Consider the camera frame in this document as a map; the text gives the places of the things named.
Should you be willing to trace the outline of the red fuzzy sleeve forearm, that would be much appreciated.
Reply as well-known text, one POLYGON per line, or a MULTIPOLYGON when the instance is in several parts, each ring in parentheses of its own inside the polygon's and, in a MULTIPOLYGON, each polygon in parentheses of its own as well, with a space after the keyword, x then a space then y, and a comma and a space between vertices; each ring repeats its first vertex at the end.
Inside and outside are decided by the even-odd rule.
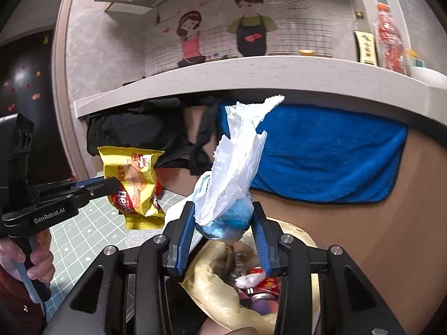
POLYGON ((42 334, 46 319, 40 305, 30 298, 23 283, 1 268, 0 334, 42 334))

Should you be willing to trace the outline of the left hand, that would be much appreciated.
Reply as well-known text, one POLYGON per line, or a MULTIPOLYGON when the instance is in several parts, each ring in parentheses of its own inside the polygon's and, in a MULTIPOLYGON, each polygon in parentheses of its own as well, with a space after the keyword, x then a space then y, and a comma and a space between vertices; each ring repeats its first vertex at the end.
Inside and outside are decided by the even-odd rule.
MULTIPOLYGON (((50 250, 51 234, 48 229, 36 236, 37 248, 30 254, 33 266, 27 270, 31 280, 49 284, 54 277, 54 256, 50 250)), ((1 267, 14 279, 21 280, 15 262, 24 263, 27 256, 11 238, 1 238, 1 267)))

